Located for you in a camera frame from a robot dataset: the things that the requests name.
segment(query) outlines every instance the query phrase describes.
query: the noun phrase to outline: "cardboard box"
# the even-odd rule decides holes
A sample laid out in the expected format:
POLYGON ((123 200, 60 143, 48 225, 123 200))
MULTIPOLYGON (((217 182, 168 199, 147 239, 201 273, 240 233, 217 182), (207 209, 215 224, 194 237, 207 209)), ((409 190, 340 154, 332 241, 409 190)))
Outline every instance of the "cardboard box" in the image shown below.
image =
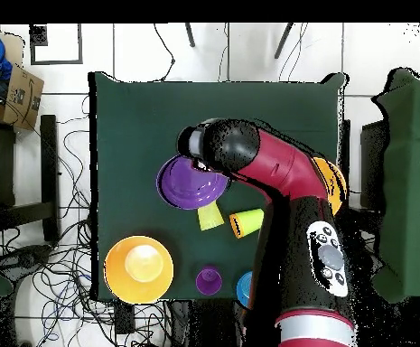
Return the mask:
POLYGON ((23 40, 0 33, 5 58, 12 63, 9 91, 5 105, 0 105, 0 123, 33 130, 41 103, 44 81, 23 70, 23 40))

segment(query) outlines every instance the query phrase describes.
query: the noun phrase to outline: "chair leg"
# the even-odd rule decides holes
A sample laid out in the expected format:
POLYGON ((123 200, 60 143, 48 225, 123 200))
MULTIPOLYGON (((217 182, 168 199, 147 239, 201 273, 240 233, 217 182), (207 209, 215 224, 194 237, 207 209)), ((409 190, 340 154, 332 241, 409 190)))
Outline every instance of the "chair leg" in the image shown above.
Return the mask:
POLYGON ((189 43, 193 48, 195 46, 195 41, 193 40, 193 34, 191 34, 191 24, 185 23, 185 29, 187 30, 187 36, 189 37, 189 43))
POLYGON ((282 34, 282 38, 280 39, 280 43, 278 43, 277 51, 275 52, 275 59, 278 59, 280 56, 280 53, 282 53, 282 49, 284 48, 284 44, 286 41, 286 38, 288 37, 288 34, 290 34, 290 31, 292 30, 294 23, 288 23, 285 27, 284 34, 282 34))

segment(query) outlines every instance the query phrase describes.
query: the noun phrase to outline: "white floor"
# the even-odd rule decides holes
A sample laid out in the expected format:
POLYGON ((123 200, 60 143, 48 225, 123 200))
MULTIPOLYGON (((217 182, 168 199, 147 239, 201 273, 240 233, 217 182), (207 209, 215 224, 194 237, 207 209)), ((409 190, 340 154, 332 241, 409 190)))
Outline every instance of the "white floor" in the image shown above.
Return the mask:
MULTIPOLYGON (((285 60, 299 39, 299 23, 295 24, 282 54, 274 59, 275 50, 286 23, 231 23, 229 28, 229 78, 235 81, 278 81, 285 60)), ((176 60, 167 80, 217 81, 221 54, 226 47, 224 23, 192 23, 196 46, 191 48, 184 23, 158 24, 157 28, 176 60)), ((168 70, 170 55, 162 46, 152 24, 83 24, 82 64, 31 65, 29 26, 2 24, 1 31, 20 35, 24 41, 23 66, 44 80, 40 114, 54 114, 63 122, 83 117, 81 104, 89 87, 87 74, 98 70, 123 81, 160 79, 168 70)), ((49 46, 37 48, 36 60, 73 60, 77 55, 76 28, 73 24, 48 24, 49 46)), ((388 73, 397 67, 410 67, 420 73, 420 24, 415 23, 309 23, 303 35, 301 56, 298 46, 286 63, 282 80, 321 81, 332 72, 344 71, 350 76, 345 88, 344 117, 351 122, 350 189, 360 191, 359 134, 363 125, 380 120, 378 107, 370 100, 385 86, 388 73)), ((227 79, 227 51, 221 65, 220 80, 227 79)), ((84 102, 84 112, 88 112, 84 102)), ((80 164, 63 147, 63 138, 75 130, 89 130, 87 119, 59 124, 60 156, 75 174, 80 164)), ((89 135, 78 132, 67 138, 67 146, 78 155, 85 171, 79 188, 90 198, 89 188, 89 135)), ((17 204, 37 202, 41 198, 39 137, 31 132, 18 131, 15 149, 14 193, 17 204)), ((61 212, 65 212, 71 198, 72 182, 61 167, 61 212)), ((359 203, 359 195, 352 194, 352 203, 359 203)), ((81 212, 86 218, 88 212, 81 212)), ((78 220, 78 211, 70 210, 62 219, 62 229, 78 220)), ((7 239, 13 235, 9 230, 7 239)), ((62 243, 73 243, 73 237, 62 243)), ((22 227, 22 236, 14 242, 16 247, 42 243, 40 223, 22 227)), ((88 256, 83 259, 89 266, 88 256)), ((41 292, 53 296, 50 289, 35 278, 41 292)), ((16 328, 21 340, 37 344, 43 337, 42 316, 51 314, 51 307, 42 309, 48 301, 38 293, 27 277, 19 289, 15 309, 16 328)), ((66 342, 79 326, 78 319, 61 321, 55 333, 62 333, 57 341, 46 342, 43 347, 66 347, 66 342)), ((157 333, 157 341, 163 334, 157 333)), ((70 347, 113 347, 96 323, 84 324, 79 341, 70 347)))

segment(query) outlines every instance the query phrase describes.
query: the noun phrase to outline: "purple bowl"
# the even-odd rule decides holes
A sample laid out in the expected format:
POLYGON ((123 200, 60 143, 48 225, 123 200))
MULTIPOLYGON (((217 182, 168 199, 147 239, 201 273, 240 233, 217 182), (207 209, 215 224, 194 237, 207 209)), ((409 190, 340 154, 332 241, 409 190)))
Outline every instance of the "purple bowl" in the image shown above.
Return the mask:
POLYGON ((222 278, 218 270, 213 266, 206 266, 197 275, 195 285, 204 295, 215 295, 222 286, 222 278))
POLYGON ((217 200, 226 190, 228 181, 222 174, 194 169, 191 159, 177 155, 160 169, 156 189, 171 206, 187 211, 217 200))

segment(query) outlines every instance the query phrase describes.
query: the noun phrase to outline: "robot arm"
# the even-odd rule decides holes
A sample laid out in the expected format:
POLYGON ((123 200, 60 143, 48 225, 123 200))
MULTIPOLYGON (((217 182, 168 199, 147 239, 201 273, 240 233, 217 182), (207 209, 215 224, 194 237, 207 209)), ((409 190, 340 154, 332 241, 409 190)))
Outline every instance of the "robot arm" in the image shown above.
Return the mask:
POLYGON ((266 197, 253 267, 246 347, 351 347, 344 252, 311 158, 255 124, 212 119, 185 128, 181 155, 266 197))

